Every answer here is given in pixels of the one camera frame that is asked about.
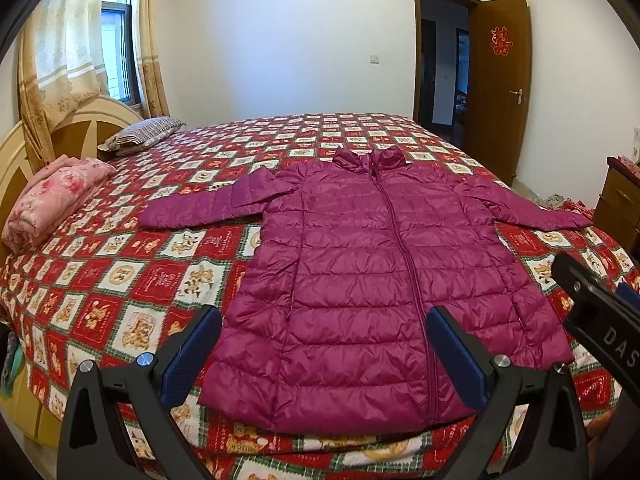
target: bedspread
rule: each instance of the bedspread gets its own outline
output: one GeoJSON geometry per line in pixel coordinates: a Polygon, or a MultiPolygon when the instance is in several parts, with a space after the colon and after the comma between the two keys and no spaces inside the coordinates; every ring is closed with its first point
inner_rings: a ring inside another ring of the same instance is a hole
{"type": "MultiPolygon", "coordinates": [[[[115,178],[84,209],[44,246],[10,257],[0,274],[1,304],[20,335],[34,394],[62,418],[66,394],[84,359],[101,366],[123,364],[183,329],[201,304],[222,312],[228,307],[260,243],[260,219],[146,232],[138,228],[137,216],[149,201],[218,189],[260,166],[331,160],[340,147],[361,154],[389,146],[400,146],[415,163],[495,179],[412,121],[383,114],[307,114],[220,124],[176,134],[116,161],[115,178]]],[[[640,288],[631,260],[598,229],[543,233],[498,224],[497,230],[561,319],[571,301],[550,276],[556,251],[581,259],[612,288],[625,279],[640,288]]],[[[589,419],[612,406],[619,391],[606,370],[570,342],[576,357],[571,370],[589,419]]],[[[360,438],[269,434],[199,406],[203,374],[172,413],[220,479],[426,476],[442,466],[471,424],[468,419],[420,434],[360,438]]],[[[152,459],[132,410],[123,406],[122,411],[138,454],[152,459]]],[[[523,416],[524,408],[517,409],[496,458],[510,452],[523,416]]]]}

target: pillow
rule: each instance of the pillow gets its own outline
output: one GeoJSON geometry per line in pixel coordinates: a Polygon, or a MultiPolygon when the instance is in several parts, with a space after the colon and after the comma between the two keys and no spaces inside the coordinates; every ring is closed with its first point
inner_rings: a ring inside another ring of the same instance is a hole
{"type": "Polygon", "coordinates": [[[148,140],[157,137],[159,134],[171,131],[171,133],[163,137],[163,139],[165,139],[184,125],[182,121],[171,117],[145,119],[144,121],[127,126],[124,130],[109,137],[109,139],[104,141],[104,144],[98,146],[98,149],[103,152],[117,152],[124,147],[140,146],[148,140]]]}
{"type": "Polygon", "coordinates": [[[161,140],[165,140],[168,136],[174,134],[180,128],[181,126],[176,126],[175,128],[171,128],[170,130],[167,130],[165,132],[160,132],[155,137],[151,137],[149,140],[146,140],[142,144],[134,144],[134,145],[126,146],[124,148],[120,148],[116,152],[116,156],[127,156],[127,155],[133,155],[134,153],[144,152],[145,150],[148,150],[152,146],[155,146],[161,140]]]}

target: beige floral curtain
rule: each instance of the beige floral curtain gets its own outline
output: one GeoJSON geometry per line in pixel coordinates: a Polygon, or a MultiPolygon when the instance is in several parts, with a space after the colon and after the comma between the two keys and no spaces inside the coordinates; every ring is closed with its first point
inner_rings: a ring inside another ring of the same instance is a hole
{"type": "Polygon", "coordinates": [[[145,118],[169,115],[156,47],[156,0],[132,0],[133,45],[145,118]]]}
{"type": "Polygon", "coordinates": [[[56,158],[50,133],[82,102],[108,95],[101,6],[102,0],[42,0],[24,25],[18,88],[34,170],[56,158]]]}

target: wooden door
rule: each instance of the wooden door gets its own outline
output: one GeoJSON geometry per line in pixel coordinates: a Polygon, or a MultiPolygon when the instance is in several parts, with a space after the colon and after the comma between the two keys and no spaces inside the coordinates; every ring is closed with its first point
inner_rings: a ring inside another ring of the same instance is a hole
{"type": "Polygon", "coordinates": [[[433,102],[436,94],[436,22],[422,20],[422,83],[418,124],[427,130],[433,126],[433,102]]]}
{"type": "Polygon", "coordinates": [[[482,2],[469,16],[464,150],[511,185],[527,124],[531,18],[527,0],[482,2]]]}

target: pink folded blanket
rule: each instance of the pink folded blanket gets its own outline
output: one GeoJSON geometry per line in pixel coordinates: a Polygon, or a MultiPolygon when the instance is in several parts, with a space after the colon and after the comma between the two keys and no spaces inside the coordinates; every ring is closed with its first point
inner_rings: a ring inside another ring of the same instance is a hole
{"type": "Polygon", "coordinates": [[[15,254],[37,247],[115,172],[97,158],[60,156],[22,190],[2,229],[2,241],[15,254]]]}

